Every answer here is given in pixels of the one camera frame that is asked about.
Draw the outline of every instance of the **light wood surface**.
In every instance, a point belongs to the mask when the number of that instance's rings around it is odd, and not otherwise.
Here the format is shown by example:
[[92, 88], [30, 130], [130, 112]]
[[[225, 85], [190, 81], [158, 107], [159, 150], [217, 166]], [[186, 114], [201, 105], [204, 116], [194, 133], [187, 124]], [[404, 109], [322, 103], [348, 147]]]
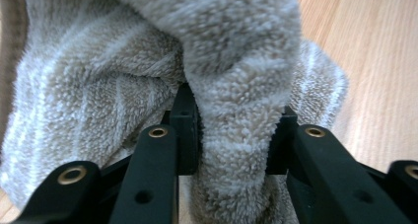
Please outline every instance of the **light wood surface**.
[[[350, 79], [333, 132], [381, 171], [394, 160], [418, 160], [418, 0], [300, 1], [304, 36]], [[0, 192], [0, 222], [18, 213]]]

